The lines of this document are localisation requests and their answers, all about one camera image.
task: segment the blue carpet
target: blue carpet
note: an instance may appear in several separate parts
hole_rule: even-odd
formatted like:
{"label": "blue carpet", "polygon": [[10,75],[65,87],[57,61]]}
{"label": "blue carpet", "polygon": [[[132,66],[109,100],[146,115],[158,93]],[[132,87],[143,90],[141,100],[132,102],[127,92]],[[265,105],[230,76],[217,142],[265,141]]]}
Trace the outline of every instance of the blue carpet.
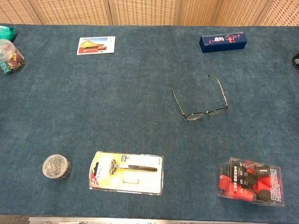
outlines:
{"label": "blue carpet", "polygon": [[[25,67],[0,76],[0,214],[298,223],[298,27],[17,25]],[[203,54],[203,34],[244,31],[244,49]],[[116,36],[115,53],[77,56],[80,37]],[[187,122],[186,114],[229,109]],[[89,190],[96,151],[165,157],[164,194]],[[72,163],[63,181],[43,161]],[[216,167],[280,166],[285,207],[216,196]]]}

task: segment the container lid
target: container lid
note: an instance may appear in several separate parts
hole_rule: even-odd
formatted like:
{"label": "container lid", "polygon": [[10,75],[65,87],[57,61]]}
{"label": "container lid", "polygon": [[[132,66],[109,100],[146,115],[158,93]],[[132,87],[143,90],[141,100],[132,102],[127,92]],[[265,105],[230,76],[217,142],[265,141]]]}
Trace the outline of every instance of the container lid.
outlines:
{"label": "container lid", "polygon": [[67,169],[67,159],[59,154],[49,156],[43,163],[43,174],[51,179],[61,177]]}
{"label": "container lid", "polygon": [[15,46],[9,40],[0,39],[0,62],[5,62],[15,52]]}

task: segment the green object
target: green object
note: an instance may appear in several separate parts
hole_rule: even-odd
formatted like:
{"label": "green object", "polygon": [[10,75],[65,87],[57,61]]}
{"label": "green object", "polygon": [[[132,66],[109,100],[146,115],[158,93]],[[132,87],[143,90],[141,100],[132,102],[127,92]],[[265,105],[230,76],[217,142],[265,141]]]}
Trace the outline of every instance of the green object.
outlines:
{"label": "green object", "polygon": [[0,26],[0,39],[12,41],[17,36],[17,31],[14,27]]}

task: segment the eyeglass temple arm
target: eyeglass temple arm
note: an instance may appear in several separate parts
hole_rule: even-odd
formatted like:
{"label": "eyeglass temple arm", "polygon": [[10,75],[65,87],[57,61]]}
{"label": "eyeglass temple arm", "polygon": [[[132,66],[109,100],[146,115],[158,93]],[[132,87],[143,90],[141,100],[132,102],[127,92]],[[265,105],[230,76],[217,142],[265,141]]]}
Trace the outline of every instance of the eyeglass temple arm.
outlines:
{"label": "eyeglass temple arm", "polygon": [[220,83],[219,79],[218,79],[217,77],[215,77],[215,76],[211,76],[211,75],[207,75],[207,76],[208,76],[208,77],[213,77],[213,78],[215,78],[215,79],[218,81],[219,86],[220,86],[220,88],[221,88],[222,95],[223,95],[224,100],[225,100],[225,106],[228,107],[228,102],[227,102],[227,100],[226,100],[226,97],[225,97],[225,94],[224,94],[224,92],[223,92],[223,88],[222,88],[222,86],[221,86],[221,83]]}
{"label": "eyeglass temple arm", "polygon": [[174,94],[173,84],[171,85],[171,89],[172,89],[172,94],[173,94],[174,98],[176,99],[177,105],[178,105],[178,107],[179,107],[179,109],[180,109],[182,115],[185,117],[185,113],[183,112],[181,106],[180,106],[179,103],[178,103],[178,99],[177,99],[176,95]]}

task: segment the dark blue box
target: dark blue box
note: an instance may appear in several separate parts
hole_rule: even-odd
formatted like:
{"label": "dark blue box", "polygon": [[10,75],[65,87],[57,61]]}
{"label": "dark blue box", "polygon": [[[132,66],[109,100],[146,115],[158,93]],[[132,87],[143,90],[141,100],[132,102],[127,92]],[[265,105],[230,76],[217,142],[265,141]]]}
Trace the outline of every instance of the dark blue box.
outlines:
{"label": "dark blue box", "polygon": [[247,38],[243,32],[231,34],[202,35],[199,45],[203,53],[242,49],[247,43]]}

